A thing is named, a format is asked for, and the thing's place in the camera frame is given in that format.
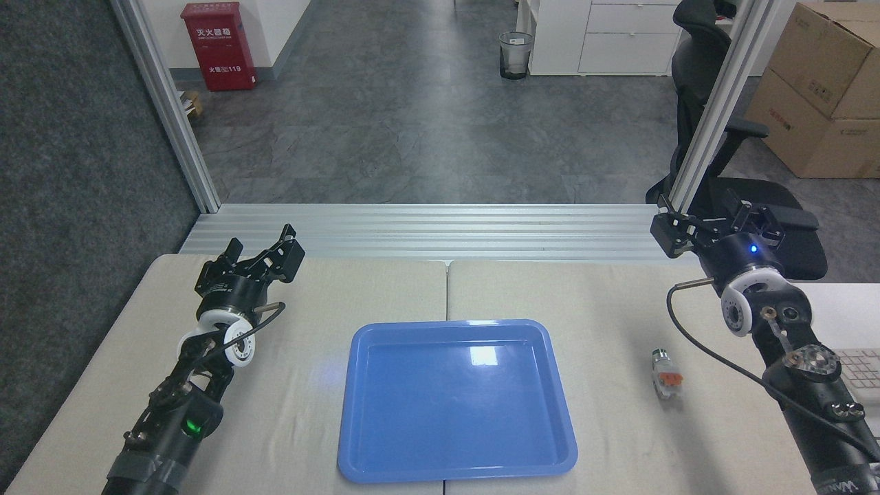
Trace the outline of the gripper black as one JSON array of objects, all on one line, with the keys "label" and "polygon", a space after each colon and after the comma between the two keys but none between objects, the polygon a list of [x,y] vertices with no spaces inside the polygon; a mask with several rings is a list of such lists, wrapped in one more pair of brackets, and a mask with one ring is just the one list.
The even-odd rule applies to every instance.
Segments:
[{"label": "gripper black", "polygon": [[782,245],[785,232],[770,207],[739,197],[732,188],[724,191],[724,210],[730,215],[730,232],[723,235],[723,218],[701,219],[675,210],[666,195],[657,206],[663,212],[652,219],[650,233],[669,258],[685,252],[701,253],[701,267],[713,278],[712,287],[721,294],[742,273],[758,267],[773,267],[783,274],[773,248]]},{"label": "gripper black", "polygon": [[235,270],[243,248],[238,238],[232,238],[216,260],[202,265],[195,285],[196,294],[202,297],[196,320],[211,310],[232,312],[246,320],[260,320],[256,308],[266,304],[268,285],[276,280],[283,284],[292,282],[305,257],[305,250],[296,240],[296,230],[290,223],[283,226],[275,244],[240,263],[242,276],[229,274]]}]

